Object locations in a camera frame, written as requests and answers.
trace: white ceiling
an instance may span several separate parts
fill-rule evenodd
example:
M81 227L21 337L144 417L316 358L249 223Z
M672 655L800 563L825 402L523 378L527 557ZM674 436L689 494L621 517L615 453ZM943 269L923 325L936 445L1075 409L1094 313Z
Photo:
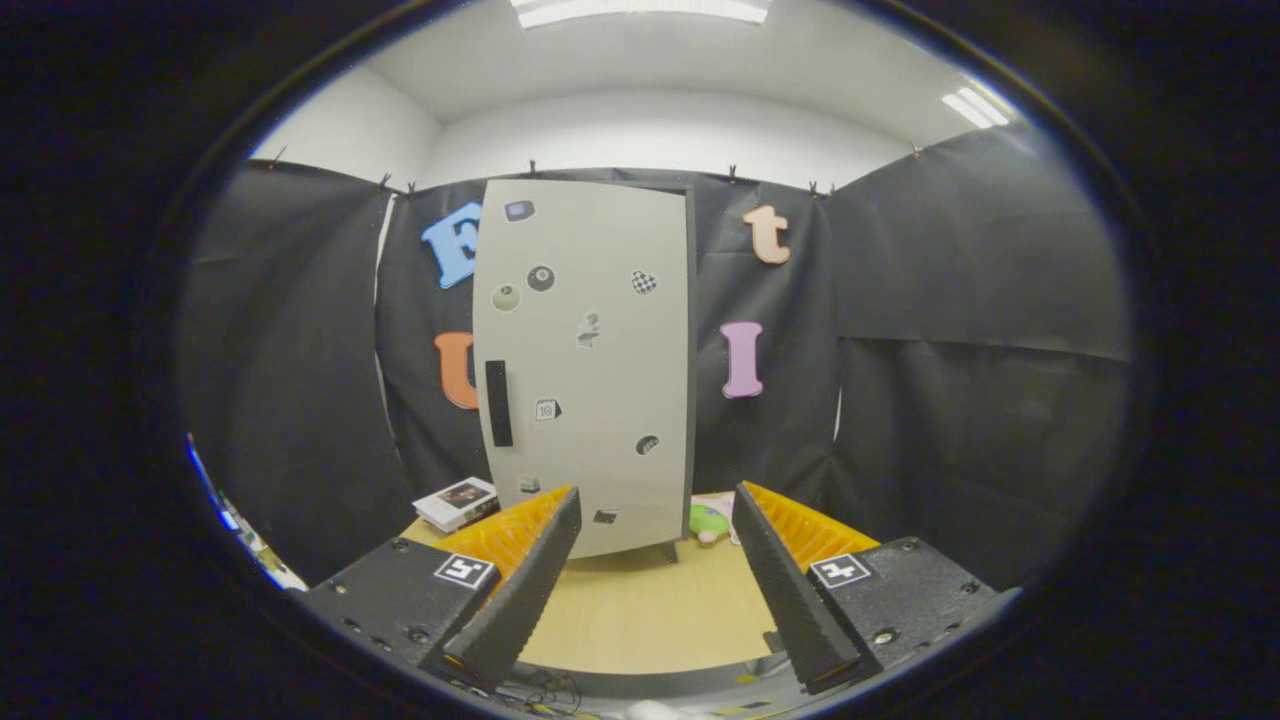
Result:
M941 101L964 76L824 0L774 0L763 26L635 14L531 31L509 0L479 0L367 67L444 123L544 97L684 90L799 106L920 146L973 129Z

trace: ceiling light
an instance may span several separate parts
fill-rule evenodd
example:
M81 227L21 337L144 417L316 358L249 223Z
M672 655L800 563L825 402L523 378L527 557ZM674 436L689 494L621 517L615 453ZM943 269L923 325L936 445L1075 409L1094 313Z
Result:
M979 128L1009 124L1009 118L972 87L961 87L951 95L945 95L942 101L947 104L947 108L960 113L966 120Z
M525 29L596 15L678 13L760 24L773 0L511 0Z
M991 104L991 101L988 101L982 95L978 95L972 87L961 87L960 91L956 92L956 95L968 100L970 105L977 108L978 111L983 114L983 117L996 123L997 126L1009 124L1009 118L1001 114L1001 111L997 110L996 106Z
M959 95L943 95L942 101L947 104L947 108L951 108L956 113L960 113L961 115L964 115L966 120L978 126L979 128L989 128L992 124L995 124L991 120L988 120L986 115L979 113L977 108L965 102Z

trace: blue letter e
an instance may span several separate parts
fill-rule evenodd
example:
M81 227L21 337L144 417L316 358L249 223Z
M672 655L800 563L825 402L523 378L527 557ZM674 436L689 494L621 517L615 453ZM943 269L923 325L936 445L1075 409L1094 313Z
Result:
M480 204L467 202L439 223L422 231L422 240L431 243L435 261L440 264L440 287L451 288L476 272L475 258L462 250L476 251L476 223L480 222Z

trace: book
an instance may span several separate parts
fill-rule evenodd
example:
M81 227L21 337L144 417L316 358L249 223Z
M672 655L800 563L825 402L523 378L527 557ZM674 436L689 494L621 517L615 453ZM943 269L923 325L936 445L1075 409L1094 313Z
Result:
M413 509L440 532L452 533L498 510L498 493L480 478L467 478L413 501Z

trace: letter cutout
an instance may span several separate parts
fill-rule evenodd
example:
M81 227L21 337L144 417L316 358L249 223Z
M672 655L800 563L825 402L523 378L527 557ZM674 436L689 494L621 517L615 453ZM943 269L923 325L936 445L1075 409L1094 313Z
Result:
M728 341L728 382L724 397L754 397L764 392L764 383L755 377L755 338L764 328L760 323L724 323L721 334Z
M791 259L791 249L778 245L778 231L787 229L787 219L773 211L773 205L760 205L742 215L751 225L751 247L755 256L772 265L781 265Z
M435 336L435 347L440 351L440 384L444 387L444 397L463 410L479 410L480 397L467 379L471 333L440 333Z
M422 231L422 240L431 243L440 265L440 287L448 290L476 272L476 224L480 204L467 202L443 220ZM467 256L463 250L470 250Z

